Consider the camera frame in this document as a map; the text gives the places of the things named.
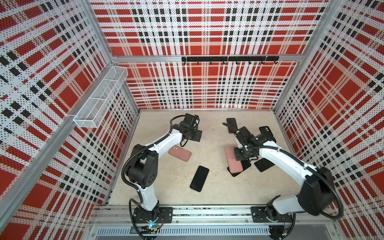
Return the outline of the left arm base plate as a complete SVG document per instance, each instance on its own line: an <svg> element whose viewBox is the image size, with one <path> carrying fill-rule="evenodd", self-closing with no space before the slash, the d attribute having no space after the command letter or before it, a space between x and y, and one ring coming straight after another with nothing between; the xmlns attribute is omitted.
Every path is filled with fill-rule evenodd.
<svg viewBox="0 0 384 240"><path fill-rule="evenodd" d="M154 208L152 211L147 211L138 206L134 210L133 219L136 224L168 224L172 222L173 210L172 207L159 207Z"/></svg>

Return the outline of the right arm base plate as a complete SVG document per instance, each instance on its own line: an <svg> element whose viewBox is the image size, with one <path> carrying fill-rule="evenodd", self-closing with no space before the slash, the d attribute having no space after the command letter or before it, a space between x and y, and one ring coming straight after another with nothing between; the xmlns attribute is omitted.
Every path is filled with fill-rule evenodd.
<svg viewBox="0 0 384 240"><path fill-rule="evenodd" d="M272 207L261 206L251 207L251 216L254 223L292 223L293 216L291 214L281 215Z"/></svg>

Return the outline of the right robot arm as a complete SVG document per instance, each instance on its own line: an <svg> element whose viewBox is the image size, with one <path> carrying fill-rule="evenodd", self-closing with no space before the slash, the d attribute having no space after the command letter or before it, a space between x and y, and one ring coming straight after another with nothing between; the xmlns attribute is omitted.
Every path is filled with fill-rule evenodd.
<svg viewBox="0 0 384 240"><path fill-rule="evenodd" d="M323 215L331 220L339 220L344 215L344 206L339 197L334 178L325 167L316 168L298 159L277 145L268 126L260 127L255 136L246 127L236 128L224 123L235 135L238 147L234 149L238 161L249 161L260 156L288 174L301 187L296 195L276 196L266 204L267 219L277 222L285 214L306 212L312 216Z"/></svg>

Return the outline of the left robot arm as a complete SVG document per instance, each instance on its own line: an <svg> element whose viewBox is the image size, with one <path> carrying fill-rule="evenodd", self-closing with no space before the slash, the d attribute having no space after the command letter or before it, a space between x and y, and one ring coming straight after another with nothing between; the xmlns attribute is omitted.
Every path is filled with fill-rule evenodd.
<svg viewBox="0 0 384 240"><path fill-rule="evenodd" d="M155 222L160 215L154 188L160 158L182 141L199 142L202 137L199 123L197 115L184 114L172 118L170 128L163 136L146 145L135 145L123 164L121 179L138 193L138 210L145 221Z"/></svg>

